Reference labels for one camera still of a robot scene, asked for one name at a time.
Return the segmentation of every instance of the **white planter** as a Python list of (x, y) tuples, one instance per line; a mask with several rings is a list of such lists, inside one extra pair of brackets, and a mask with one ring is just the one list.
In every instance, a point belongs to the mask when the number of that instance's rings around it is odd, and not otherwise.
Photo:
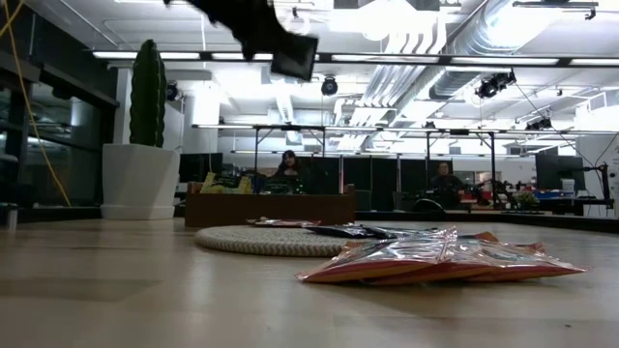
[(180, 161), (156, 147), (103, 145), (103, 218), (173, 218)]

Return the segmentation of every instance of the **person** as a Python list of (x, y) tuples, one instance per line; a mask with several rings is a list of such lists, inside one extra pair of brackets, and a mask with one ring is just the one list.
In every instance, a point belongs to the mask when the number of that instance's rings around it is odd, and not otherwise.
[(438, 175), (430, 182), (433, 189), (462, 189), (464, 183), (457, 176), (449, 173), (449, 164), (442, 162), (438, 165)]
[(297, 160), (297, 155), (294, 151), (286, 150), (281, 155), (281, 163), (278, 167), (278, 171), (273, 175), (274, 177), (299, 177), (301, 176), (302, 169), (301, 164)]

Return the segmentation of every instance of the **cactus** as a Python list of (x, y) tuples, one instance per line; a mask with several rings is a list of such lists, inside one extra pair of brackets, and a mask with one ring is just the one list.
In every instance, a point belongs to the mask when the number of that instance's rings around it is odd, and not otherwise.
[(163, 146), (165, 123), (165, 65), (157, 44), (147, 40), (133, 62), (130, 142)]

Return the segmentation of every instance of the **round woven mat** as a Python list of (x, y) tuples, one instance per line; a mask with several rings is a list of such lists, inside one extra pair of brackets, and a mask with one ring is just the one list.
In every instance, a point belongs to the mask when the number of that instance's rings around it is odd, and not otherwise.
[(348, 239), (317, 235), (303, 228), (252, 226), (211, 227), (198, 231), (195, 242), (216, 250), (254, 255), (332, 257)]

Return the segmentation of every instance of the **yellow cable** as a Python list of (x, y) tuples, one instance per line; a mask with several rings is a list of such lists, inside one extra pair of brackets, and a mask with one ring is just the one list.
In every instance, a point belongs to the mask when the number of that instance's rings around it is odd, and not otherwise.
[[(8, 7), (8, 3), (5, 1), (4, 6)], [(7, 29), (9, 29), (9, 26), (11, 25), (11, 23), (13, 23), (13, 21), (15, 20), (15, 18), (17, 18), (17, 15), (19, 15), (19, 10), (21, 10), (21, 7), (23, 6), (23, 0), (19, 1), (19, 5), (17, 5), (17, 8), (15, 9), (15, 12), (13, 12), (13, 14), (11, 15), (11, 18), (9, 20), (7, 20), (7, 24), (5, 24), (2, 27), (2, 30), (0, 30), (0, 38), (2, 38), (2, 36), (4, 35), (4, 33), (7, 31)]]
[[(17, 9), (15, 10), (13, 18), (15, 18), (15, 14), (17, 13), (17, 11), (19, 11), (19, 9), (21, 8), (21, 5), (23, 5), (23, 0), (19, 1), (19, 5)], [(17, 65), (17, 74), (19, 75), (19, 84), (21, 85), (21, 93), (23, 93), (23, 98), (26, 103), (26, 110), (28, 110), (28, 115), (30, 115), (30, 121), (32, 122), (33, 130), (35, 131), (37, 140), (39, 140), (39, 147), (41, 148), (41, 153), (43, 154), (45, 163), (47, 163), (47, 168), (49, 169), (49, 173), (51, 173), (51, 176), (54, 179), (54, 182), (56, 182), (56, 185), (60, 189), (60, 193), (62, 193), (62, 196), (65, 198), (65, 202), (67, 202), (67, 206), (71, 207), (71, 202), (69, 201), (69, 197), (65, 193), (65, 188), (63, 188), (62, 184), (60, 183), (60, 180), (58, 180), (58, 177), (56, 176), (56, 172), (54, 171), (54, 168), (51, 166), (51, 163), (49, 162), (49, 158), (47, 157), (47, 153), (45, 152), (45, 148), (43, 146), (43, 142), (41, 141), (41, 137), (39, 136), (39, 130), (37, 129), (37, 122), (35, 121), (35, 116), (32, 113), (32, 108), (30, 107), (30, 101), (28, 100), (28, 93), (26, 92), (26, 85), (23, 82), (23, 74), (21, 73), (21, 65), (19, 64), (19, 57), (17, 56), (17, 46), (15, 45), (15, 36), (13, 35), (13, 26), (11, 25), (13, 18), (11, 18), (9, 14), (9, 6), (6, 3), (4, 6), (4, 13), (7, 16), (7, 26), (9, 27), (9, 35), (11, 36), (11, 46), (13, 47), (13, 56), (15, 58), (15, 64)], [(4, 30), (5, 29), (3, 28), (2, 32), (0, 32), (0, 37), (2, 36), (2, 34), (4, 34)]]

